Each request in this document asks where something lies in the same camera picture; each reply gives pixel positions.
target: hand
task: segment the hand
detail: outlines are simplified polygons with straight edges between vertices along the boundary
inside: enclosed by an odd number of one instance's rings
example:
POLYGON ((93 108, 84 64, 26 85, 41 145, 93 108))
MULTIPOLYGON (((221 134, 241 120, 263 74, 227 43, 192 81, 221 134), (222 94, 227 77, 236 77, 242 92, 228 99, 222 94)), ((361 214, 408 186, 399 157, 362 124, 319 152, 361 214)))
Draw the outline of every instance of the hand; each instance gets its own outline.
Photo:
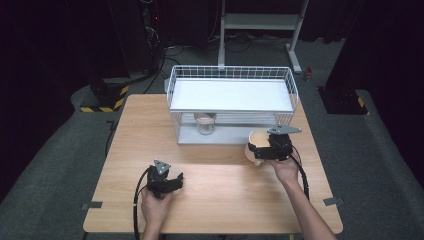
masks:
POLYGON ((293 151, 293 157, 289 158, 284 161, 276 161, 276 160, 269 160, 266 161, 269 164, 271 164, 272 167, 274 167, 275 174, 277 175, 278 180, 283 184, 283 186, 287 186, 288 184, 292 183, 299 183, 298 182, 298 167, 297 164, 294 161, 299 162, 299 156, 296 151, 293 151))
POLYGON ((168 215, 169 203, 172 200, 173 193, 168 193, 163 199, 157 199, 153 192, 144 188, 141 190, 143 202, 141 209, 146 218, 146 231, 159 231, 168 215))

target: white shelf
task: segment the white shelf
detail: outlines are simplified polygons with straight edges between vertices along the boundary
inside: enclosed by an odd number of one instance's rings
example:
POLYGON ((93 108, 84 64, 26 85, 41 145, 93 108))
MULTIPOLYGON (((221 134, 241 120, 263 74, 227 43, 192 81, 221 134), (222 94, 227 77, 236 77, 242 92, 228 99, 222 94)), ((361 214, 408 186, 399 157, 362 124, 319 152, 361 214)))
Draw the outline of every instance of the white shelf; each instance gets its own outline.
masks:
POLYGON ((295 30, 298 14, 231 14, 225 15, 225 29, 295 30))
POLYGON ((177 78, 171 112, 278 112, 293 108, 283 79, 177 78))

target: wire basket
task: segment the wire basket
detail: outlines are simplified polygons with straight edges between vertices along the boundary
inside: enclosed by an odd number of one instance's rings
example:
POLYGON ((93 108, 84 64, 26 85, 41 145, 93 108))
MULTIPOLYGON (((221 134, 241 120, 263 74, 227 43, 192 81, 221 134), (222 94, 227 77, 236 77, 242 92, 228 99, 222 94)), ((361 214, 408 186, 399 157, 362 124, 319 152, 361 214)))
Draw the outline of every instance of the wire basket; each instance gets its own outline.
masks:
POLYGON ((290 125, 299 95, 288 67, 177 65, 167 101, 179 144, 245 144, 254 130, 290 125), (196 113, 214 117, 211 134, 196 113))

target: hazard tape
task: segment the hazard tape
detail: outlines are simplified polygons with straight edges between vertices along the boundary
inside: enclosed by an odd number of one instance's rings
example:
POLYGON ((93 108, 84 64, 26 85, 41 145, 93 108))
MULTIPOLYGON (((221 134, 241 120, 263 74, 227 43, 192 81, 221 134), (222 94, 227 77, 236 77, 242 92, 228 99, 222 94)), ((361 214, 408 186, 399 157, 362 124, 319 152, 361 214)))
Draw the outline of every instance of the hazard tape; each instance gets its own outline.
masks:
POLYGON ((128 92, 129 86, 121 89, 118 100, 113 106, 80 106, 82 112, 116 112, 124 103, 125 95, 128 92))
POLYGON ((367 111, 367 114, 366 115, 370 115, 370 112, 367 110, 367 108, 365 107, 365 102, 364 102, 364 100, 362 100, 362 98, 361 97, 358 97, 358 103, 359 103, 359 106, 362 108, 362 109, 364 109, 364 110, 366 110, 367 111))

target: dark background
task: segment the dark background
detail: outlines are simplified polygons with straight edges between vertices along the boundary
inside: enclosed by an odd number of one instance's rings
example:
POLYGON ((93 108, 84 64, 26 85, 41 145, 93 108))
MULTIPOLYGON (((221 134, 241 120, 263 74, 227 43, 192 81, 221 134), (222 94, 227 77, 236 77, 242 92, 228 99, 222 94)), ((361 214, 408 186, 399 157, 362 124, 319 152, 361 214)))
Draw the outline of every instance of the dark background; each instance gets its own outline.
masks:
MULTIPOLYGON (((45 141, 72 115, 70 97, 76 90, 90 84, 93 76, 97 80, 129 77, 155 67, 154 58, 146 53, 143 14, 137 8, 128 8, 128 15, 113 14, 137 1, 122 1, 121 6, 107 0, 85 2, 0 3, 1 199, 45 141), (128 29, 116 27, 129 16, 133 20, 128 29)), ((215 1, 155 2, 160 17, 157 28, 165 44, 172 41, 205 48, 212 31, 218 35, 215 1)), ((227 1, 227 11, 296 13, 300 9, 294 0, 254 3, 227 1)), ((310 1, 300 34, 305 41, 323 38, 331 43, 346 38, 327 87, 370 92, 393 141, 421 184, 423 10, 418 0, 310 1)))

